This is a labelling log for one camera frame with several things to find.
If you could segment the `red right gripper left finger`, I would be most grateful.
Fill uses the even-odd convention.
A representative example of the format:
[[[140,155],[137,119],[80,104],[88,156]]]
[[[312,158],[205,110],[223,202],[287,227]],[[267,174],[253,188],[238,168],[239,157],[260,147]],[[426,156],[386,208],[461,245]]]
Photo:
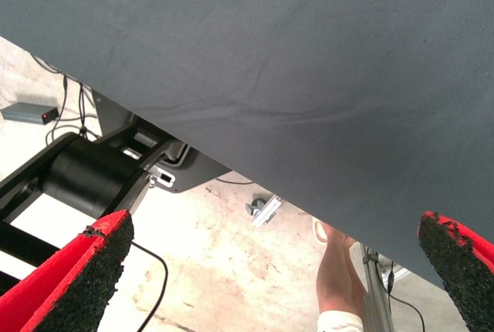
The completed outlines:
[[[88,225],[1,297],[3,331],[95,331],[134,237],[131,214]]]

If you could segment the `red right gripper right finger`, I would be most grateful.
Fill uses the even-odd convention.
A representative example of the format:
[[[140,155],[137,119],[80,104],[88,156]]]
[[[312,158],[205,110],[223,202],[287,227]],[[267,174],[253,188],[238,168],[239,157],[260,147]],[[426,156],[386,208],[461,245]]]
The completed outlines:
[[[421,249],[470,331],[493,330],[493,244],[461,222],[426,211]]]

